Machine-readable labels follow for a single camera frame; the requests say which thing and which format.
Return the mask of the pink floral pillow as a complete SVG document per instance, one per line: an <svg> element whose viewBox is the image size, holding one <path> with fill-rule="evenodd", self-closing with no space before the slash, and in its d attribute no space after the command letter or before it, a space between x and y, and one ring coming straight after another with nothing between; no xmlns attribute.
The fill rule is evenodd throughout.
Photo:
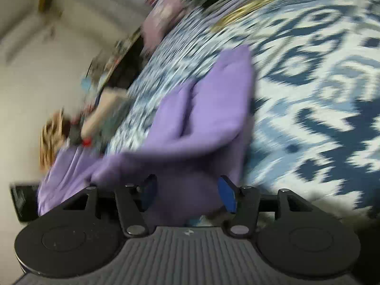
<svg viewBox="0 0 380 285"><path fill-rule="evenodd" d="M158 0L142 24L144 51L153 53L186 12L182 0Z"/></svg>

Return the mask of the blue white patterned bedspread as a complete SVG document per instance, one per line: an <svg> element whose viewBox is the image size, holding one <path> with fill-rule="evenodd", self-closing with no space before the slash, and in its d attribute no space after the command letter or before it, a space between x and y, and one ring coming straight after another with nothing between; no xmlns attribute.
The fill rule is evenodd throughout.
<svg viewBox="0 0 380 285"><path fill-rule="evenodd" d="M379 219L379 0L276 0L214 31L194 10L128 90L107 151L137 149L161 99L248 44L257 73L244 181L287 188L350 223Z"/></svg>

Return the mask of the purple hoodie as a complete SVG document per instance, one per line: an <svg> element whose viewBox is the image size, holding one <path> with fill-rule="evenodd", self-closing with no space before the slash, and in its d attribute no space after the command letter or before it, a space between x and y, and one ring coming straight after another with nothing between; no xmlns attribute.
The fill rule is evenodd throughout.
<svg viewBox="0 0 380 285"><path fill-rule="evenodd" d="M200 81L186 81L160 102L143 144L135 151L97 156L86 148L58 153L39 186L44 215L94 185L113 190L157 177L157 195L144 214L150 227L183 226L222 207L218 178L238 183L252 129L255 80L246 45L223 50Z"/></svg>

